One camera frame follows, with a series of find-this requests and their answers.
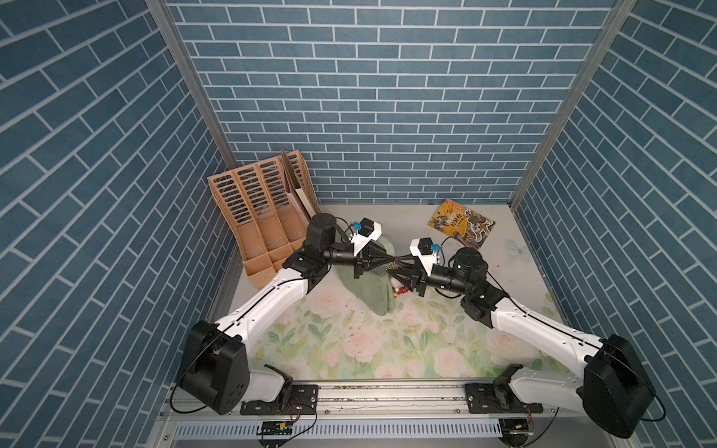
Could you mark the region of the green corduroy shoulder bag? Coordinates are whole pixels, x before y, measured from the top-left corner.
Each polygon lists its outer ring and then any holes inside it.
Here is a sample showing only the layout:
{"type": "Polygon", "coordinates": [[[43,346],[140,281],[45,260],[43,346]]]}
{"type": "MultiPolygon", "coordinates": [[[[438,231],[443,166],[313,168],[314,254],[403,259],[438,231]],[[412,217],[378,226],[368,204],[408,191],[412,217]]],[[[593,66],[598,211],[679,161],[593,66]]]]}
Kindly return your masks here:
{"type": "Polygon", "coordinates": [[[354,278],[352,266],[339,265],[333,270],[338,274],[343,286],[377,315],[387,315],[395,310],[394,287],[384,266],[367,272],[360,278],[354,278]]]}

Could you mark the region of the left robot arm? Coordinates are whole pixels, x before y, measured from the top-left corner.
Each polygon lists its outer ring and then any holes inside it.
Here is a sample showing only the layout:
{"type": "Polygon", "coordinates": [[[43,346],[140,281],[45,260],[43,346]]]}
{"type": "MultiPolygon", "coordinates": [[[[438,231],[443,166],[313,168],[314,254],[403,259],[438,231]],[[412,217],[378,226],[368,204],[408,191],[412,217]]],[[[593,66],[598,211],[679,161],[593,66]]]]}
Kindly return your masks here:
{"type": "Polygon", "coordinates": [[[265,287],[229,315],[215,322],[201,320],[189,330],[175,387],[217,414],[229,414],[241,403],[276,414],[287,412],[294,403],[293,378],[273,366],[251,369],[252,345],[332,266],[347,265],[362,276],[399,261],[379,245],[378,223],[364,218],[351,229],[351,240],[339,242],[337,218],[327,213],[313,216],[302,245],[265,287]]]}

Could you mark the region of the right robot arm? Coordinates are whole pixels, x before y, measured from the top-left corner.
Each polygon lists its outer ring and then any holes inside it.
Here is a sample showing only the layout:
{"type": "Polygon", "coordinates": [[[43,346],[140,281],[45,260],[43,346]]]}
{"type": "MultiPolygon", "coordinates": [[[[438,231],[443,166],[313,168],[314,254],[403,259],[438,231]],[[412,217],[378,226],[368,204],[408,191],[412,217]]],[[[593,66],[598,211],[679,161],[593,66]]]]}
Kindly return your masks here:
{"type": "Polygon", "coordinates": [[[515,363],[497,386],[521,403],[584,412],[614,437],[633,435],[657,392],[629,341],[581,332],[521,304],[499,286],[474,248],[461,248],[450,266],[434,260],[417,253],[388,274],[418,294],[429,287],[459,294],[472,320],[529,343],[569,369],[567,374],[539,373],[515,363]]]}

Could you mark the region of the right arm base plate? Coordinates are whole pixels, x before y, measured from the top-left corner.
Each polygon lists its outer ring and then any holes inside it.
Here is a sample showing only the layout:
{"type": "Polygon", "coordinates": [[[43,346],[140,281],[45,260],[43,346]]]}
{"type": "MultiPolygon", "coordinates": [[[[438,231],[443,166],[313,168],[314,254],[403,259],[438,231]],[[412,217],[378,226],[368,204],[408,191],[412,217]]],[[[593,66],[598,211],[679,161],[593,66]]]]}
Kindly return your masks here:
{"type": "Polygon", "coordinates": [[[470,414],[541,414],[543,412],[543,405],[519,401],[507,386],[470,383],[465,385],[464,390],[470,414]]]}

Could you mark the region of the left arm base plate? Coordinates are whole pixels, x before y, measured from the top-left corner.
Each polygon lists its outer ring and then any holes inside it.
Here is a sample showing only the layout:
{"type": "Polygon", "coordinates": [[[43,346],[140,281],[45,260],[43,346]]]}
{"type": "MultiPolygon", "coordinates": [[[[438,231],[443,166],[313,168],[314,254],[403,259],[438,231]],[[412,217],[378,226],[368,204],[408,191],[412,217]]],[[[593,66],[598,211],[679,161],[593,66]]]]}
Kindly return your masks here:
{"type": "Polygon", "coordinates": [[[273,401],[245,401],[241,404],[241,416],[296,416],[314,406],[319,395],[319,386],[294,384],[285,386],[273,401]]]}

